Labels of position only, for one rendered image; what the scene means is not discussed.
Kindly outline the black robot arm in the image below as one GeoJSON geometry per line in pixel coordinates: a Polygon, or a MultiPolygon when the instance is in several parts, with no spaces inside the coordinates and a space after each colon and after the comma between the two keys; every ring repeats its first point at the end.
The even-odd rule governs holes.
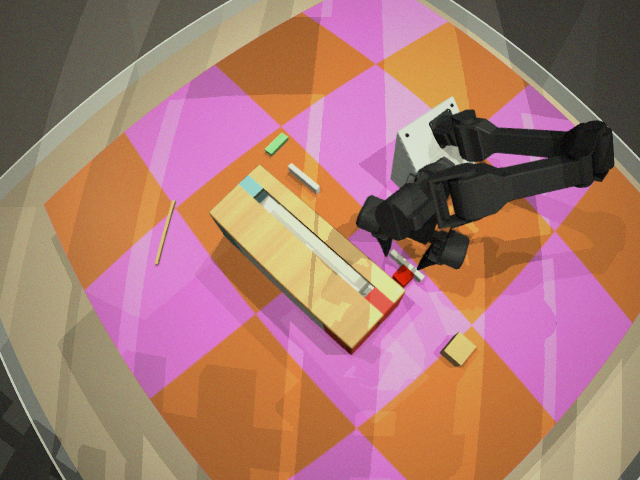
{"type": "Polygon", "coordinates": [[[429,126],[440,148],[457,146],[461,158],[470,162],[494,153],[547,159],[497,168],[485,162],[455,165],[444,156],[417,175],[410,173],[405,185],[375,209],[380,229],[397,241],[429,219],[437,219],[438,229],[454,229],[494,215],[515,199],[586,188],[602,182],[615,164],[612,130],[599,120],[564,132],[498,128],[476,117],[473,109],[454,115],[446,109],[429,126]],[[454,215],[449,213],[450,194],[454,215]]]}

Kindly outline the tan wooden stick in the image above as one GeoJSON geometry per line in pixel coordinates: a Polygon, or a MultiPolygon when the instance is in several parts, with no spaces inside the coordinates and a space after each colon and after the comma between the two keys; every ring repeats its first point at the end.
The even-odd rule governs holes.
{"type": "Polygon", "coordinates": [[[162,250],[163,250],[163,247],[164,247],[165,238],[166,238],[166,235],[167,235],[168,230],[169,230],[169,223],[170,223],[170,220],[172,218],[172,214],[173,214],[175,206],[176,206],[176,201],[172,200],[171,208],[169,210],[169,213],[168,213],[168,216],[167,216],[167,219],[166,219],[166,222],[165,222],[165,228],[164,228],[161,240],[160,240],[160,246],[158,248],[157,257],[156,257],[156,260],[155,260],[155,264],[156,265],[159,265],[159,262],[160,262],[160,259],[161,259],[161,254],[162,254],[162,250]]]}

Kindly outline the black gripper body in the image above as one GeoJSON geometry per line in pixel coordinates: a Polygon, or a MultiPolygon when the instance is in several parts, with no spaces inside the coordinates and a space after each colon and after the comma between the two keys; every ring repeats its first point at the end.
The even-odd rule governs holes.
{"type": "MultiPolygon", "coordinates": [[[[371,233],[378,232],[387,236],[380,229],[375,219],[376,206],[384,201],[385,200],[373,195],[367,197],[358,214],[356,221],[357,227],[371,233]]],[[[470,242],[468,236],[451,229],[449,232],[445,230],[438,231],[435,229],[436,226],[437,219],[429,219],[419,230],[413,231],[408,238],[423,245],[426,245],[428,242],[433,244],[432,253],[440,256],[440,260],[444,265],[454,269],[460,269],[460,266],[466,258],[467,248],[470,242]]]]}

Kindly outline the green rectangular block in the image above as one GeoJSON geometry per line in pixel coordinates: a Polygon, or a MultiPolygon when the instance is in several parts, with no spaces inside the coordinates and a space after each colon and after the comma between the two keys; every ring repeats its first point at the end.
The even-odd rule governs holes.
{"type": "Polygon", "coordinates": [[[279,150],[279,148],[288,140],[289,140],[288,136],[286,136],[284,133],[279,134],[275,138],[275,140],[268,147],[265,148],[265,152],[267,152],[272,157],[279,150]]]}

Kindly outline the small red block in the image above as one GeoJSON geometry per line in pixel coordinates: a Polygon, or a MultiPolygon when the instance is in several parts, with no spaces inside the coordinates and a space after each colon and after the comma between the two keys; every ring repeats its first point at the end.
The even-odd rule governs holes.
{"type": "Polygon", "coordinates": [[[394,279],[403,288],[408,285],[414,278],[414,274],[408,269],[406,265],[402,265],[393,275],[394,279]]]}

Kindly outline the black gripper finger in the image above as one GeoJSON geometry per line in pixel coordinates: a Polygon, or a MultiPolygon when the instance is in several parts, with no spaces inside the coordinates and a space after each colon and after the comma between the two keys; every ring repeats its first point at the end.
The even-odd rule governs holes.
{"type": "Polygon", "coordinates": [[[389,254],[389,251],[391,249],[391,245],[392,245],[393,239],[388,237],[388,236],[385,236],[383,234],[380,234],[378,232],[372,233],[372,236],[377,239],[378,243],[380,244],[380,246],[382,248],[384,256],[387,257],[388,254],[389,254]]]}
{"type": "Polygon", "coordinates": [[[444,265],[440,260],[440,256],[438,256],[435,253],[432,253],[433,251],[432,247],[433,247],[433,244],[430,245],[426,253],[423,254],[423,256],[421,257],[420,263],[417,267],[418,271],[432,265],[440,265],[440,266],[444,265]]]}

